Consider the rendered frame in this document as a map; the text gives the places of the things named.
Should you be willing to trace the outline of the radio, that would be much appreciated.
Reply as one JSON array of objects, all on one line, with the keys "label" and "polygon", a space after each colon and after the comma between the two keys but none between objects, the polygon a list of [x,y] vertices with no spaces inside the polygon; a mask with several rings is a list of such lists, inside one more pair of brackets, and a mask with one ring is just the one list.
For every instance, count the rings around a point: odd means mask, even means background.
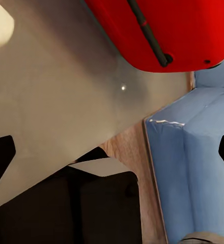
[{"label": "radio", "polygon": [[224,62],[224,0],[85,0],[122,57],[146,72]]}]

